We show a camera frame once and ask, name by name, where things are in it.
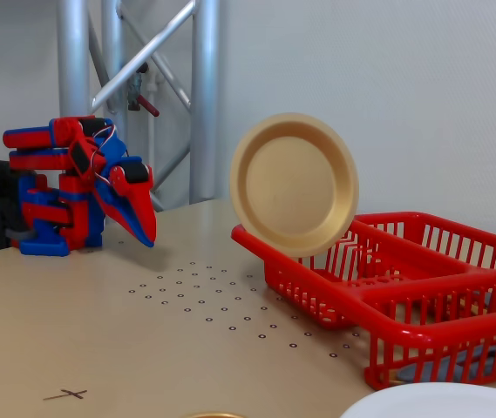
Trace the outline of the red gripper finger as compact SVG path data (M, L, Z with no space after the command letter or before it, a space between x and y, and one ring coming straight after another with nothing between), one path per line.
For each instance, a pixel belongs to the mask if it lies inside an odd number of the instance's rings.
M109 172L115 219L138 241L153 247L157 220L150 198L152 168L145 164L118 164Z

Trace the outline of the blue and red gripper body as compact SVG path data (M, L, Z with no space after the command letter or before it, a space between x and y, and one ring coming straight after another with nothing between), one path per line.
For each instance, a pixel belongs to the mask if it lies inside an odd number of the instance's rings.
M100 130L92 137L97 148L92 154L95 179L112 187L121 197L132 197L153 185L152 168L141 157L130 156L116 130Z

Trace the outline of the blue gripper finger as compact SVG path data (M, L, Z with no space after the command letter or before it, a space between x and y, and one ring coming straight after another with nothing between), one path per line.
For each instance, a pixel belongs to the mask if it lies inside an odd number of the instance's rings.
M149 194L119 196L107 184L96 184L94 196L103 212L123 226L139 242L152 246L152 203Z

